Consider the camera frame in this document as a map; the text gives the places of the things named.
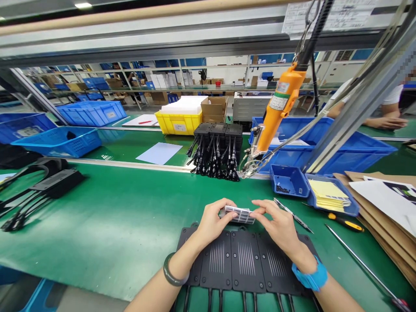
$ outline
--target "cardboard box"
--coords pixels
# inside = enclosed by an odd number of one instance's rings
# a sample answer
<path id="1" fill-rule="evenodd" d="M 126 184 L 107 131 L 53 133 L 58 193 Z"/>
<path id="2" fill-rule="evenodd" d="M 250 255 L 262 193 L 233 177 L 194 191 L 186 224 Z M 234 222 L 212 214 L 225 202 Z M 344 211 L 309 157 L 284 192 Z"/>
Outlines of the cardboard box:
<path id="1" fill-rule="evenodd" d="M 251 79 L 251 86 L 252 87 L 257 87 L 258 79 L 259 79 L 259 76 L 253 76 L 253 78 Z"/>
<path id="2" fill-rule="evenodd" d="M 66 84 L 71 91 L 84 91 L 88 87 L 84 82 Z"/>
<path id="3" fill-rule="evenodd" d="M 123 87 L 123 80 L 120 78 L 109 78 L 105 80 L 110 86 L 111 90 L 119 90 Z"/>
<path id="4" fill-rule="evenodd" d="M 228 98 L 208 97 L 211 104 L 201 104 L 203 122 L 224 122 Z"/>
<path id="5" fill-rule="evenodd" d="M 155 105 L 168 104 L 168 94 L 166 92 L 151 92 L 150 93 Z"/>

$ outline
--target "blue plastic crate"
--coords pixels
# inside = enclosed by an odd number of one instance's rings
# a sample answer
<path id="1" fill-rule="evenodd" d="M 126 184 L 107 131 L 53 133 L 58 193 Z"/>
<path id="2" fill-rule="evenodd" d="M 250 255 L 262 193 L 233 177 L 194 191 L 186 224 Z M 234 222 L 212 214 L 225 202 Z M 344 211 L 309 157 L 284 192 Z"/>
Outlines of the blue plastic crate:
<path id="1" fill-rule="evenodd" d="M 102 127 L 127 117 L 119 101 L 85 101 L 57 109 L 72 126 Z"/>
<path id="2" fill-rule="evenodd" d="M 272 181 L 273 191 L 276 194 L 304 198 L 309 196 L 309 184 L 306 181 L 305 175 L 297 167 L 271 165 L 270 180 Z M 277 186 L 289 190 L 289 193 L 277 191 Z"/>
<path id="3" fill-rule="evenodd" d="M 68 140 L 71 131 L 77 137 Z M 97 129 L 81 127 L 59 127 L 35 136 L 17 140 L 13 145 L 45 156 L 79 158 L 102 145 Z"/>
<path id="4" fill-rule="evenodd" d="M 86 96 L 85 94 L 83 95 L 77 95 L 77 98 L 79 101 L 81 102 L 85 102 L 85 101 L 95 101 L 95 100 L 104 100 L 104 97 L 100 94 L 100 93 L 90 93 L 88 94 L 88 96 Z"/>
<path id="5" fill-rule="evenodd" d="M 311 175 L 311 174 L 308 174 L 308 173 L 305 174 L 305 177 L 306 177 L 306 181 L 308 183 L 308 186 L 311 190 L 310 193 L 309 193 L 308 200 L 307 200 L 308 205 L 310 205 L 310 206 L 312 206 L 312 207 L 314 207 L 315 209 L 318 209 L 318 210 L 324 210 L 324 211 L 328 211 L 328 212 L 332 212 L 332 213 L 336 213 L 336 214 L 350 215 L 352 217 L 357 217 L 358 216 L 358 213 L 360 212 L 360 207 L 358 206 L 358 204 L 355 201 L 352 194 L 347 190 L 347 188 L 345 186 L 343 186 L 341 181 L 339 181 L 338 179 L 335 179 L 335 178 L 328 178 L 328 177 L 324 177 L 324 176 L 320 176 L 320 175 Z M 316 206 L 316 196 L 315 196 L 315 193 L 312 191 L 312 188 L 309 184 L 309 181 L 308 181 L 309 179 L 310 180 L 316 180 L 316 181 L 325 181 L 325 182 L 334 183 L 341 191 L 344 192 L 344 194 L 346 194 L 348 196 L 348 198 L 351 201 L 351 205 L 344 208 L 344 211 L 345 211 L 344 213 L 324 209 L 324 208 L 321 208 L 321 207 L 317 207 Z"/>
<path id="6" fill-rule="evenodd" d="M 55 88 L 58 90 L 69 91 L 69 87 L 66 84 L 55 84 Z"/>
<path id="7" fill-rule="evenodd" d="M 52 128 L 56 125 L 45 113 L 0 114 L 0 143 L 9 144 Z"/>
<path id="8" fill-rule="evenodd" d="M 103 77 L 84 78 L 84 82 L 89 88 L 98 88 L 100 90 L 109 90 L 110 87 Z"/>
<path id="9" fill-rule="evenodd" d="M 277 132 L 279 140 L 286 140 L 293 134 L 306 126 L 313 118 L 284 118 Z M 263 122 L 262 117 L 253 117 L 253 127 Z M 331 118 L 322 118 L 307 133 L 300 137 L 310 146 L 286 145 L 261 169 L 261 173 L 270 172 L 270 164 L 286 165 L 302 168 L 311 156 L 313 149 L 325 132 L 334 122 Z M 253 132 L 249 143 L 253 142 Z M 269 150 L 276 148 L 270 145 Z M 355 132 L 347 142 L 336 152 L 336 154 L 319 170 L 322 176 L 332 176 L 333 173 L 344 173 L 344 171 L 363 172 L 365 169 L 379 161 L 384 156 L 397 151 L 384 142 L 370 136 Z"/>

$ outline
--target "wrist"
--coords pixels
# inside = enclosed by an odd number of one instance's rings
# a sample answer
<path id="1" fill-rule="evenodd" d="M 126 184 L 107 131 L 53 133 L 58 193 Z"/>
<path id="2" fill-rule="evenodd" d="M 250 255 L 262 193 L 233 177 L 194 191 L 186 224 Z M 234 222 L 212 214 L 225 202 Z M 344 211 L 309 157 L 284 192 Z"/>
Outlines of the wrist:
<path id="1" fill-rule="evenodd" d="M 318 269 L 318 262 L 315 256 L 304 243 L 301 243 L 299 251 L 288 254 L 288 257 L 303 274 L 313 274 Z"/>

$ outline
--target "paper sheet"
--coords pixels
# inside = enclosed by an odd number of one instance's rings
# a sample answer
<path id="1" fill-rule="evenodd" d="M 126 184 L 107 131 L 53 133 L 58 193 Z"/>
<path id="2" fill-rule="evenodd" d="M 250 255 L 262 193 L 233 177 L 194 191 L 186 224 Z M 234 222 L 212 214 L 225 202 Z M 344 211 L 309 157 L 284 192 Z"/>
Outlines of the paper sheet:
<path id="1" fill-rule="evenodd" d="M 156 145 L 149 148 L 143 154 L 138 156 L 136 159 L 142 160 L 148 163 L 154 163 L 157 165 L 164 165 L 169 159 L 173 157 L 180 149 L 182 145 L 168 144 L 168 143 L 157 143 Z"/>
<path id="2" fill-rule="evenodd" d="M 143 124 L 139 124 L 140 122 L 143 121 L 148 121 L 150 120 L 150 122 L 148 123 L 143 123 Z M 145 114 L 145 115 L 141 115 L 137 118 L 134 118 L 124 124 L 122 124 L 121 126 L 136 126 L 136 127 L 158 127 L 159 123 L 157 122 L 156 116 L 155 114 Z"/>
<path id="3" fill-rule="evenodd" d="M 413 228 L 416 206 L 412 202 L 386 186 L 382 181 L 350 182 L 350 186 L 416 237 Z"/>
<path id="4" fill-rule="evenodd" d="M 15 173 L 5 173 L 5 174 L 0 175 L 0 183 L 6 180 L 6 178 L 12 177 L 14 175 Z"/>
<path id="5" fill-rule="evenodd" d="M 376 6 L 376 0 L 335 0 L 332 5 L 324 31 L 357 29 L 365 26 L 368 17 Z M 289 3 L 287 6 L 282 32 L 287 33 L 290 40 L 299 40 L 305 30 L 305 16 L 309 2 Z M 317 2 L 314 3 L 309 19 L 314 17 Z M 309 28 L 307 39 L 311 37 L 316 20 Z"/>

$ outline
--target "forearm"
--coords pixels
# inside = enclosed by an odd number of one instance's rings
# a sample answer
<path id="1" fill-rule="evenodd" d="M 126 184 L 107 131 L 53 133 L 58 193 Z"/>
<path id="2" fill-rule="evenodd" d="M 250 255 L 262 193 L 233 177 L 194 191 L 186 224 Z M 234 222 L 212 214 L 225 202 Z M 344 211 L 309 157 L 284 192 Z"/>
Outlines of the forearm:
<path id="1" fill-rule="evenodd" d="M 169 261 L 169 272 L 178 280 L 186 278 L 199 253 L 204 246 L 193 234 Z M 165 278 L 163 269 L 142 288 L 125 312 L 164 312 L 169 311 L 175 301 L 180 287 L 171 285 Z"/>
<path id="2" fill-rule="evenodd" d="M 305 244 L 293 255 L 288 255 L 303 274 L 316 272 L 318 263 Z M 328 280 L 319 292 L 314 292 L 325 312 L 364 311 L 350 294 L 328 273 Z"/>

